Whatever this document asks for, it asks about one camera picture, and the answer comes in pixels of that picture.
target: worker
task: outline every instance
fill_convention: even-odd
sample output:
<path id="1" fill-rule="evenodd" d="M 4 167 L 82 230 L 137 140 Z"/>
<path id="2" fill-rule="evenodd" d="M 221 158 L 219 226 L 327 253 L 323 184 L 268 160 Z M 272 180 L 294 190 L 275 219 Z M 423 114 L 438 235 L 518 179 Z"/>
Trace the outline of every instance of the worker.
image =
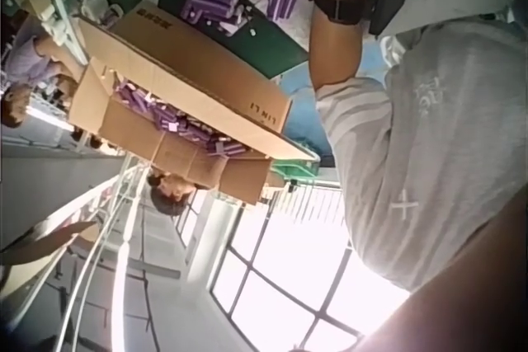
<path id="1" fill-rule="evenodd" d="M 48 82 L 54 76 L 70 77 L 78 82 L 83 66 L 67 49 L 55 44 L 36 18 L 29 16 L 16 35 L 4 71 L 10 87 L 1 99 L 1 121 L 7 127 L 16 128 L 26 118 L 30 95 L 37 84 Z M 75 88 L 71 80 L 62 79 L 60 89 L 65 90 L 64 94 L 71 96 Z"/>
<path id="2" fill-rule="evenodd" d="M 355 1 L 314 0 L 310 77 L 352 246 L 416 297 L 354 351 L 510 350 L 525 293 L 526 37 L 478 17 L 408 32 L 385 88 L 356 76 Z"/>
<path id="3" fill-rule="evenodd" d="M 150 199 L 154 208 L 161 214 L 173 217 L 183 213 L 192 193 L 204 189 L 156 167 L 152 168 L 147 183 L 150 185 Z"/>

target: window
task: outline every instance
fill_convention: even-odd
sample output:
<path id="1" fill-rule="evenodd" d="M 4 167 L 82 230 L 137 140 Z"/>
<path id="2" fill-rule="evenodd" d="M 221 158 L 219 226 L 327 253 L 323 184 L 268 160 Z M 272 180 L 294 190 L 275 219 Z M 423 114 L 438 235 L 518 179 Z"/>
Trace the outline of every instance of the window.
<path id="1" fill-rule="evenodd" d="M 211 288 L 254 350 L 344 350 L 408 296 L 350 248 L 339 189 L 300 185 L 264 198 L 240 208 Z"/>
<path id="2" fill-rule="evenodd" d="M 174 219 L 176 231 L 185 247 L 191 241 L 192 233 L 195 231 L 196 221 L 198 220 L 198 214 L 201 211 L 206 196 L 207 190 L 196 190 L 187 201 L 186 208 L 181 216 Z"/>

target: watch strap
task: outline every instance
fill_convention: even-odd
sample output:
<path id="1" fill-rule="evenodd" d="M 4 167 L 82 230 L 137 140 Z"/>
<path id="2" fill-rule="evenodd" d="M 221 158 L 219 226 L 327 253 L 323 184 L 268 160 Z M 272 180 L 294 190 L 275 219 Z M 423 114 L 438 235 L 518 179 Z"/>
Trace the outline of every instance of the watch strap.
<path id="1" fill-rule="evenodd" d="M 363 14 L 363 0 L 309 0 L 332 22 L 341 25 L 357 25 Z"/>

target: purple shirt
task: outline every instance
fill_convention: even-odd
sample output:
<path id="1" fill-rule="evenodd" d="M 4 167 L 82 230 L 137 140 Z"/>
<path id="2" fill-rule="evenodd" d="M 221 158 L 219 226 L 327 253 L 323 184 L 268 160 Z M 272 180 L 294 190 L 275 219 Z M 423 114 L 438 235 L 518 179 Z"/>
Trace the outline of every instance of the purple shirt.
<path id="1" fill-rule="evenodd" d="M 50 57 L 41 57 L 35 51 L 35 39 L 43 34 L 45 31 L 35 18 L 29 17 L 22 24 L 4 69 L 9 82 L 34 87 L 59 72 L 58 66 L 51 62 Z"/>

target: printed logo on shirt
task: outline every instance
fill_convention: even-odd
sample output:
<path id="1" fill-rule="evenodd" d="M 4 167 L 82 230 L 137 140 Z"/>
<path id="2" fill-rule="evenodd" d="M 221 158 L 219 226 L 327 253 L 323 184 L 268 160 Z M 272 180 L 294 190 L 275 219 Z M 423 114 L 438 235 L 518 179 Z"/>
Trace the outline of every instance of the printed logo on shirt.
<path id="1" fill-rule="evenodd" d="M 418 100 L 418 111 L 421 117 L 429 115 L 433 107 L 440 105 L 444 101 L 444 90 L 440 87 L 440 79 L 438 77 L 420 84 L 414 89 L 414 95 Z"/>

